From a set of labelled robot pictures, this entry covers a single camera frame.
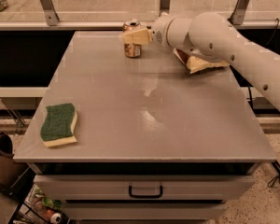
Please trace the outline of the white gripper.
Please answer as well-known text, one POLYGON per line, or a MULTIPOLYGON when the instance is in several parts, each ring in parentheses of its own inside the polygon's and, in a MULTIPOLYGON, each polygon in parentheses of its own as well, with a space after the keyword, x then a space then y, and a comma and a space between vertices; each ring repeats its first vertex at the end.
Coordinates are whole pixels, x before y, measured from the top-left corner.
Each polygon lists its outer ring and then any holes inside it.
POLYGON ((146 27, 126 31, 122 35, 123 41, 126 44, 148 45, 153 40, 157 45, 171 49, 172 46, 169 44, 167 36, 173 20, 173 16, 162 12, 162 14, 153 22, 151 32, 146 27))

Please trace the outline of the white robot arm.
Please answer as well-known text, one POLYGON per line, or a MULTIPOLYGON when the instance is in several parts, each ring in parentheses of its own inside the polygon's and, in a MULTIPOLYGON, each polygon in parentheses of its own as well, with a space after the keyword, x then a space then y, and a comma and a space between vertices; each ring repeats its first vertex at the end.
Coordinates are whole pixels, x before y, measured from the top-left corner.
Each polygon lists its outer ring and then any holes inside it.
POLYGON ((205 12, 189 19, 164 13, 151 28, 127 31, 122 38, 127 44, 155 42, 210 63, 224 61, 280 111, 280 55, 242 36, 219 14, 205 12))

